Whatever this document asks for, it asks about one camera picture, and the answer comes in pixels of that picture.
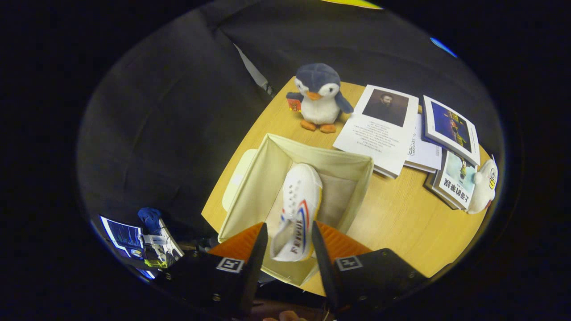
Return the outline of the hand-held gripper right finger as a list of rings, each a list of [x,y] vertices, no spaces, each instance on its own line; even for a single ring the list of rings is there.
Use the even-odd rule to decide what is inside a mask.
[[[389,248],[372,250],[320,221],[312,241],[335,313],[377,313],[426,285],[426,276]]]

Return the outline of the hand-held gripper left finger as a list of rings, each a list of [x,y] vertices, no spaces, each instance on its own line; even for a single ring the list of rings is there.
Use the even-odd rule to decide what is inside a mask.
[[[269,234],[259,222],[209,252],[187,254],[163,273],[163,290],[218,319],[242,319],[253,308]]]

